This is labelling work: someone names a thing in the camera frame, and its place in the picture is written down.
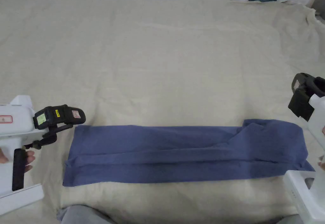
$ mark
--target warning sticker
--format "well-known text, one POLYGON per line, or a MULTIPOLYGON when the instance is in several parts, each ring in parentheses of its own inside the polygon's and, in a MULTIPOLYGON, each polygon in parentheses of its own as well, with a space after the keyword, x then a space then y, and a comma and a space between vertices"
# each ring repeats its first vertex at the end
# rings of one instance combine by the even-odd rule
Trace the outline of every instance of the warning sticker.
POLYGON ((72 111, 72 115, 74 118, 81 118, 78 111, 72 111))
POLYGON ((13 123, 12 116, 0 115, 0 123, 13 123))
POLYGON ((40 115, 40 116, 37 117, 37 123, 38 123, 38 125, 41 125, 45 121, 46 121, 46 117, 45 117, 45 114, 44 113, 42 115, 40 115))
POLYGON ((296 80, 296 83, 295 83, 295 85, 294 85, 294 90, 298 89, 298 88, 299 88, 299 86, 300 86, 300 84, 299 84, 299 81, 298 81, 298 80, 296 80))
POLYGON ((56 112, 56 116, 57 117, 60 117, 59 111, 58 110, 55 110, 55 112, 56 112))

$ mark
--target red label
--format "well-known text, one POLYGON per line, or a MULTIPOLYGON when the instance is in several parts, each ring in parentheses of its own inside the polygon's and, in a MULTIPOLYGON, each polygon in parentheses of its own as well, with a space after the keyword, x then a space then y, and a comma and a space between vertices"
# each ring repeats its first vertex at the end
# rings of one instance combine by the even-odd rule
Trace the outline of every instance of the red label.
POLYGON ((13 123, 12 116, 0 115, 0 123, 13 123))
POLYGON ((72 115, 74 118, 81 118, 78 111, 72 111, 72 115))

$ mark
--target human hand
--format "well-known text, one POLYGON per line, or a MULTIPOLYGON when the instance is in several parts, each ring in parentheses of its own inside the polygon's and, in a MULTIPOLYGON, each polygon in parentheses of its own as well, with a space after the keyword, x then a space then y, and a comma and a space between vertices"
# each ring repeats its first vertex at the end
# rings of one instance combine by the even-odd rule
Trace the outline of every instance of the human hand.
MULTIPOLYGON (((25 172, 28 172, 30 169, 32 169, 32 166, 28 166, 28 164, 31 164, 35 160, 34 152, 33 151, 27 151, 27 160, 26 160, 26 168, 25 172)), ((8 158, 5 157, 2 150, 0 149, 0 164, 4 164, 8 162, 8 158)))
MULTIPOLYGON (((320 159, 320 161, 322 161, 323 160, 323 158, 324 158, 324 156, 321 156, 319 159, 320 159)), ((317 163, 324 171, 325 171, 325 162, 318 162, 317 163)))

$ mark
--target beige blanket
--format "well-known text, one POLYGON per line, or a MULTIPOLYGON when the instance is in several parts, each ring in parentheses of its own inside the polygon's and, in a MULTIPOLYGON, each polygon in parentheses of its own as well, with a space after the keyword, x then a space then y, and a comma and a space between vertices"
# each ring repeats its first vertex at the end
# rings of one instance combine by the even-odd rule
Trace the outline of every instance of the beige blanket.
MULTIPOLYGON (((0 94, 36 110, 68 104, 89 125, 240 126, 299 120, 287 108, 296 73, 325 77, 325 26, 314 10, 230 0, 0 0, 0 94)), ((43 202, 1 223, 56 223, 74 204, 119 223, 253 223, 296 210, 282 178, 64 188, 73 130, 31 171, 43 202)), ((321 148, 306 132, 310 162, 321 148)))

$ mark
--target blue fabric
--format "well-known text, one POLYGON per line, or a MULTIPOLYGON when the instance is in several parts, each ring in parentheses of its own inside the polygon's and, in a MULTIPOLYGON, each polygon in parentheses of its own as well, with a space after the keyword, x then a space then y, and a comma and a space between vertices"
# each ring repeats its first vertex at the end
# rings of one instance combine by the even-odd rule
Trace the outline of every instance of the blue fabric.
POLYGON ((254 179, 314 171, 302 129, 277 120, 242 127, 78 126, 63 185, 254 179))

